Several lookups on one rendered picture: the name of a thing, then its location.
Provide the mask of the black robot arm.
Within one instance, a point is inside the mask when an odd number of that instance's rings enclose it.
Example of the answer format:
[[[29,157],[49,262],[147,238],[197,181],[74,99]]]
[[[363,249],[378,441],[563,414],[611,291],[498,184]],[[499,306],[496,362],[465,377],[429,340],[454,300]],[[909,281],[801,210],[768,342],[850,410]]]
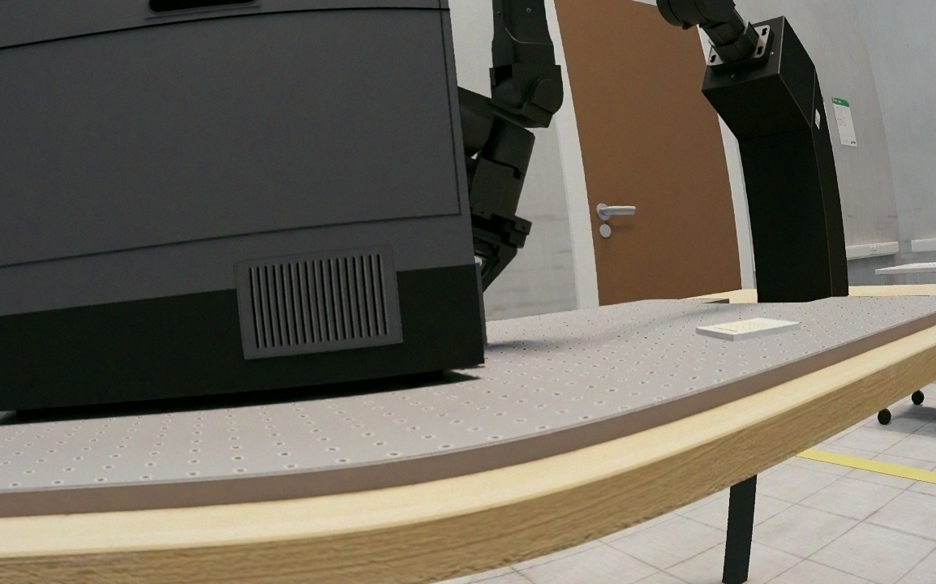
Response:
[[[712,45],[706,63],[712,71],[768,62],[775,31],[769,25],[754,28],[732,0],[656,0],[656,4],[673,26],[687,30],[699,24],[704,29]],[[545,2],[492,0],[492,11],[492,97],[458,88],[458,99],[470,202],[499,209],[510,169],[525,176],[530,165],[535,136],[525,128],[549,128],[564,90]],[[475,154],[476,160],[471,158]]]

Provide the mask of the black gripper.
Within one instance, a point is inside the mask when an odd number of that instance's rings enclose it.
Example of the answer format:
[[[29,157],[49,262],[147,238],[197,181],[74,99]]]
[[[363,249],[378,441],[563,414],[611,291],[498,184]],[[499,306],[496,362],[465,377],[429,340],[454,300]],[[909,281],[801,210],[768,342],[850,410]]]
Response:
[[[515,169],[510,169],[499,209],[482,202],[470,203],[474,252],[482,259],[483,293],[513,261],[517,249],[524,248],[526,236],[530,235],[532,222],[515,216],[525,177],[513,173]]]

